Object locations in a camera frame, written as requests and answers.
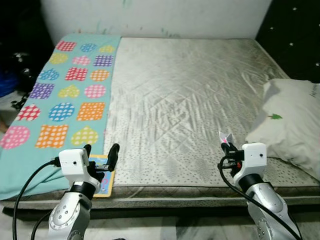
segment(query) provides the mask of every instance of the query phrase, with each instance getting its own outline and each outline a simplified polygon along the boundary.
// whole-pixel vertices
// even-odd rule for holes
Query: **small card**
[[[107,163],[108,156],[107,155],[90,154],[89,161],[95,161],[95,165],[100,166],[100,165]],[[102,182],[101,182],[100,191],[98,193],[96,193],[94,195],[94,197],[96,197],[96,198],[110,197],[111,191],[112,191],[112,186],[114,184],[114,178],[115,178],[115,171],[113,171],[113,172],[105,171],[104,178],[102,179]]]

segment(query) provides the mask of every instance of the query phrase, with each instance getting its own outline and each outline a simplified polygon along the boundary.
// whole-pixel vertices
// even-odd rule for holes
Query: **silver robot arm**
[[[234,185],[242,192],[266,207],[283,220],[298,236],[298,227],[289,216],[285,200],[275,192],[269,182],[263,181],[267,166],[267,148],[263,143],[248,143],[242,145],[242,150],[232,143],[232,136],[219,133],[221,147],[226,156],[235,158],[228,161],[223,169],[231,169]],[[260,240],[295,240],[296,238],[285,229],[275,218],[248,201],[248,212],[257,226]]]
[[[48,240],[83,240],[90,221],[91,200],[101,187],[106,171],[115,169],[120,146],[114,144],[108,154],[108,162],[96,167],[89,162],[91,146],[68,149],[59,153],[63,175],[69,180],[66,192],[49,217]]]

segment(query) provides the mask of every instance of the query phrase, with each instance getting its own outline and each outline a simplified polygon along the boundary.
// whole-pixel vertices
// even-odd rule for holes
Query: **bed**
[[[219,176],[218,131],[244,144],[274,78],[288,76],[253,39],[123,37],[104,134],[104,153],[119,143],[119,160],[111,197],[92,207],[245,206]],[[289,205],[320,203],[319,182],[279,159],[268,159],[264,180]],[[52,209],[63,193],[25,196],[20,208]]]

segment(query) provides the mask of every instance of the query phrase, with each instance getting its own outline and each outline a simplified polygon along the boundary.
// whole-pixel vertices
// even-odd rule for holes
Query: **teal blanket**
[[[17,195],[29,176],[62,150],[91,144],[93,154],[103,154],[119,42],[119,36],[70,34],[56,45],[0,140],[0,200]],[[61,170],[47,166],[25,195],[68,187]]]

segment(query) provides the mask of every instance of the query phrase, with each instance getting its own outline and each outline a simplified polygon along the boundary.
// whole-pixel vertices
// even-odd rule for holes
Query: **pillow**
[[[264,85],[264,104],[246,137],[320,181],[320,84],[272,79]]]

